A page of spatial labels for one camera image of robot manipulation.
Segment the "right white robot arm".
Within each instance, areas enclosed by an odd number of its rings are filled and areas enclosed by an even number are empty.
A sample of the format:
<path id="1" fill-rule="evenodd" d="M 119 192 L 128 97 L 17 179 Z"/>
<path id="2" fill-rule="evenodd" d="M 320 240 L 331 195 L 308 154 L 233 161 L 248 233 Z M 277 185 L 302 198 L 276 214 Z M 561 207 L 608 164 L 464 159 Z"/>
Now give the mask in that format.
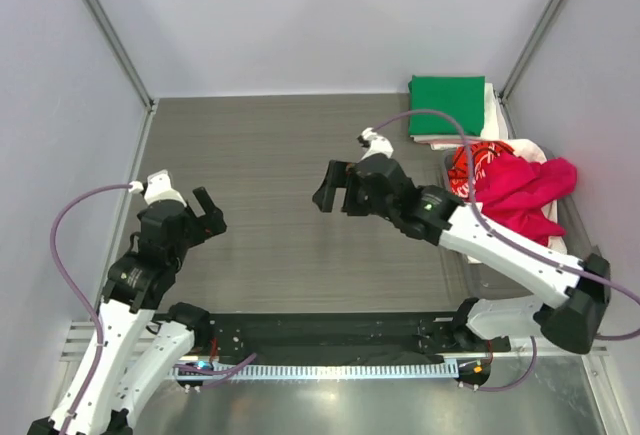
<path id="1" fill-rule="evenodd" d="M 346 215 L 379 216 L 405 236 L 468 255 L 529 291 L 527 297 L 463 302 L 450 327 L 460 349 L 501 337 L 542 336 L 564 351 L 590 352 L 610 301 L 610 264 L 600 255 L 579 259 L 545 248 L 482 218 L 474 205 L 442 187 L 415 185 L 385 155 L 330 161 L 312 201 L 329 213 L 339 189 Z"/>

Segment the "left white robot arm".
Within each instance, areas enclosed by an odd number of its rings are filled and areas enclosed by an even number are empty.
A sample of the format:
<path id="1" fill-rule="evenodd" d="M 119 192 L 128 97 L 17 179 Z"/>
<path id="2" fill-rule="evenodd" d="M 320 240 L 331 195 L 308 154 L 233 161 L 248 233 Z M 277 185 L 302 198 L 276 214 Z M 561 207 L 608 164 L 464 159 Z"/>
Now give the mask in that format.
<path id="1" fill-rule="evenodd" d="M 163 317 L 151 345 L 133 356 L 173 286 L 188 251 L 227 229 L 222 211 L 207 190 L 193 194 L 196 215 L 167 176 L 130 189 L 144 195 L 139 231 L 109 268 L 101 303 L 91 314 L 95 326 L 85 355 L 51 415 L 35 420 L 32 434 L 130 434 L 173 366 L 189 352 L 205 352 L 213 340 L 208 311 L 177 303 Z"/>

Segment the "pink t shirt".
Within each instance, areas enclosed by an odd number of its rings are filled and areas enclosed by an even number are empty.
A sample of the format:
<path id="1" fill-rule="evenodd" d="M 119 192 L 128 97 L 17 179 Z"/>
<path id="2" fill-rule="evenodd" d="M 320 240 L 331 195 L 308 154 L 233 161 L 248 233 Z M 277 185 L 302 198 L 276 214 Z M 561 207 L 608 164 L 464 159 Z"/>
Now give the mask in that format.
<path id="1" fill-rule="evenodd" d="M 563 158 L 529 162 L 503 154 L 485 168 L 475 183 L 482 214 L 500 225 L 546 246 L 566 229 L 543 213 L 543 208 L 573 192 L 578 172 Z"/>

